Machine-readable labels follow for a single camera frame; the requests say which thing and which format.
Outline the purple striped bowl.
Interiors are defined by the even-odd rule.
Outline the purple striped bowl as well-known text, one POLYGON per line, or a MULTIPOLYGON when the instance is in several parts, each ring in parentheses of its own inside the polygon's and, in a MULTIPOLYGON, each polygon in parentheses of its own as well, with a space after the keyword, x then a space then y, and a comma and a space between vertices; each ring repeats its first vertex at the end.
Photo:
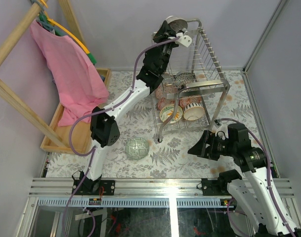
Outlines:
POLYGON ((169 16, 166 18, 166 21, 170 26, 170 28, 174 30, 176 33, 187 31, 188 23, 183 18, 176 17, 176 16, 169 16))

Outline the cream bowl orange rim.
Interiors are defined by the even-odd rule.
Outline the cream bowl orange rim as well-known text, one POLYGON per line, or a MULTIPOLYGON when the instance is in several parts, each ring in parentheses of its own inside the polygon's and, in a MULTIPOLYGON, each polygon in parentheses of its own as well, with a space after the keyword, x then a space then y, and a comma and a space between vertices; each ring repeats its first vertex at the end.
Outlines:
POLYGON ((183 109, 183 117, 188 121, 195 121, 205 115, 204 107, 197 102, 186 105, 183 109))

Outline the blue patterned bowl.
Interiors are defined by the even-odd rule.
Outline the blue patterned bowl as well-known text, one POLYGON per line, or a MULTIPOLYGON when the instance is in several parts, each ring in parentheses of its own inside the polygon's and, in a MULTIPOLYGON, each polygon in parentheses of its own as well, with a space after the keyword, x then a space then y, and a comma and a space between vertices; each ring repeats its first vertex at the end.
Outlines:
POLYGON ((183 84, 191 83, 196 79, 195 74, 191 72, 179 72, 174 77, 174 84, 180 87, 183 84))

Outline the orange flower patterned bowl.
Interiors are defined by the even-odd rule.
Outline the orange flower patterned bowl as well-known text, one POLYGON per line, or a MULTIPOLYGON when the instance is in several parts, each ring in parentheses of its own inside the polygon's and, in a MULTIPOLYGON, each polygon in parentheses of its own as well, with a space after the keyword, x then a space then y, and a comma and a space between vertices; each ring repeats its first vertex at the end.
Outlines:
MULTIPOLYGON (((164 106, 159 114, 160 120, 165 122, 174 112, 174 104, 164 106)), ((170 124, 180 121, 183 117, 183 110, 180 106, 177 107, 175 117, 170 121, 170 124)))

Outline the brown patterned bowl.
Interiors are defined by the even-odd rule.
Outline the brown patterned bowl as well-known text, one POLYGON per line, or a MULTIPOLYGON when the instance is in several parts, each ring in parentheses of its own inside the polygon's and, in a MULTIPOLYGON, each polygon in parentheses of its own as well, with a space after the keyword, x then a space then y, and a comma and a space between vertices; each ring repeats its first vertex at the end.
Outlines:
POLYGON ((188 89, 185 89, 183 90, 183 92, 189 92, 189 91, 199 91, 200 88, 199 87, 196 87, 196 88, 188 88, 188 89))

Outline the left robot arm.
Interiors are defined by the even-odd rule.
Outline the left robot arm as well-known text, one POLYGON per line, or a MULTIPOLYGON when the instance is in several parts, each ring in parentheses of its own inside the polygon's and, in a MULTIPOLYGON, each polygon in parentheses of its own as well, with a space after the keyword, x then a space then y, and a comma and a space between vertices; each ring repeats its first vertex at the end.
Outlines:
POLYGON ((120 137, 118 122, 145 97, 154 92, 163 81, 172 49, 177 47, 176 41, 181 33, 176 33, 164 21, 153 37, 154 45, 143 50, 143 66, 139 73, 133 73, 133 82, 125 92, 103 109, 95 107, 88 115, 91 118, 90 130, 93 147, 89 151, 90 160, 87 170, 80 172, 80 179, 74 181, 73 194, 95 195, 102 185, 102 169, 110 147, 120 137))

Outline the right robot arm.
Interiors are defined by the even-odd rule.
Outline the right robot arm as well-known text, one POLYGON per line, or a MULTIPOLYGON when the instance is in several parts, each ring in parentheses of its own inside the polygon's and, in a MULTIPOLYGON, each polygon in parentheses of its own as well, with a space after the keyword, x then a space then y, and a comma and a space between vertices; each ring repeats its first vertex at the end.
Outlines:
POLYGON ((209 160, 232 157, 241 170, 221 172, 214 181, 202 179, 202 192, 209 196, 231 195, 247 215, 257 237, 301 237, 301 229, 288 214, 276 189, 268 156, 264 149, 251 145, 250 134, 242 123, 228 125, 223 136, 204 130, 188 153, 209 160))

